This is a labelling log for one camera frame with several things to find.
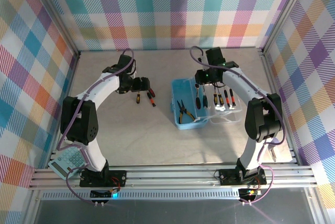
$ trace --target pliers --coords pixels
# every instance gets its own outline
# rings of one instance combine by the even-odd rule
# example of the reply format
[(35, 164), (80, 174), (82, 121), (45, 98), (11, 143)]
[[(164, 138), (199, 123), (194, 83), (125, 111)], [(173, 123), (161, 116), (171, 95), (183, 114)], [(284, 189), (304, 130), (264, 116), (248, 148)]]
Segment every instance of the pliers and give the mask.
[(186, 110), (185, 106), (184, 106), (184, 103), (183, 103), (183, 100), (182, 101), (182, 105), (180, 105), (179, 101), (177, 101), (178, 105), (179, 105), (179, 109), (180, 109), (180, 114), (179, 114), (179, 124), (182, 123), (183, 121), (183, 114), (186, 113), (187, 115), (189, 115), (191, 118), (192, 118), (192, 121), (195, 120), (195, 117), (189, 112)]

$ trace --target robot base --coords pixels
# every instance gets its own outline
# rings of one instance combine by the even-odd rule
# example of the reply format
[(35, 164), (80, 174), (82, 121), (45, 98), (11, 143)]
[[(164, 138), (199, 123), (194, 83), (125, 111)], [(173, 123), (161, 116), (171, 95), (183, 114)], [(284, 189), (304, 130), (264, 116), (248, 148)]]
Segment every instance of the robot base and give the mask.
[(258, 172), (253, 176), (242, 180), (242, 171), (236, 169), (220, 169), (219, 180), (221, 186), (236, 186), (236, 185), (266, 185), (266, 177), (264, 169), (259, 168)]
[(124, 187), (126, 185), (127, 171), (109, 170), (108, 161), (101, 172), (85, 169), (81, 172), (79, 187)]

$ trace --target colorful plaid wall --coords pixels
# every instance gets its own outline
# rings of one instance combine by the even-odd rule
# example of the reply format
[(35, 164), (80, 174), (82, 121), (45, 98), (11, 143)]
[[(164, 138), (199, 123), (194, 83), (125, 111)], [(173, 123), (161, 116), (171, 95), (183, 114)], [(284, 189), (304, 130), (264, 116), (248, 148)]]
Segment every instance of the colorful plaid wall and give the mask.
[(269, 62), (300, 156), (335, 221), (335, 0), (298, 0)]
[(74, 64), (40, 0), (0, 0), (0, 223), (18, 223)]
[(258, 47), (285, 1), (54, 0), (81, 50)]

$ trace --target red-handled screwdriver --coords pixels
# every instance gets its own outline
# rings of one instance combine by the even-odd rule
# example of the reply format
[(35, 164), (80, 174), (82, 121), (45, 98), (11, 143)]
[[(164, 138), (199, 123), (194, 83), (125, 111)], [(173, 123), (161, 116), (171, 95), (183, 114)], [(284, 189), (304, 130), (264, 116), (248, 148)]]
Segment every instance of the red-handled screwdriver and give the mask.
[(224, 93), (225, 93), (225, 98), (226, 98), (227, 106), (229, 108), (230, 104), (229, 104), (229, 98), (228, 98), (228, 93), (227, 93), (226, 89), (224, 90)]
[(153, 92), (153, 90), (151, 88), (149, 89), (149, 93), (152, 97), (156, 97), (155, 92)]
[(236, 106), (236, 104), (235, 104), (235, 99), (234, 99), (234, 94), (233, 94), (231, 88), (229, 89), (229, 93), (230, 93), (230, 96), (231, 96), (232, 105), (233, 105), (233, 106)]
[(151, 97), (151, 95), (150, 95), (149, 92), (147, 92), (147, 96), (148, 96), (148, 98), (150, 99), (150, 102), (151, 102), (151, 104), (152, 104), (152, 107), (155, 107), (155, 106), (156, 106), (156, 105), (155, 105), (155, 101), (152, 99), (152, 97)]

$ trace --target blue plastic toolbox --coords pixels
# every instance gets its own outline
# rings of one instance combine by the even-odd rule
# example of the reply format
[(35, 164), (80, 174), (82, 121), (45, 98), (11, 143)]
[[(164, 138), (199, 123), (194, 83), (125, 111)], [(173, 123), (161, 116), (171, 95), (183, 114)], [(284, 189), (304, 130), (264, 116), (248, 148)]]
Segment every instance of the blue plastic toolbox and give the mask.
[[(208, 119), (206, 119), (207, 112), (202, 106), (198, 110), (195, 106), (196, 88), (194, 79), (175, 79), (171, 83), (172, 86), (172, 103), (171, 110), (174, 113), (174, 121), (179, 130), (195, 129), (204, 127)], [(199, 89), (199, 97), (203, 97), (203, 90)], [(179, 124), (180, 109), (177, 101), (181, 103), (183, 100), (185, 108), (195, 117), (195, 121), (192, 122), (190, 116), (184, 114), (182, 123)]]

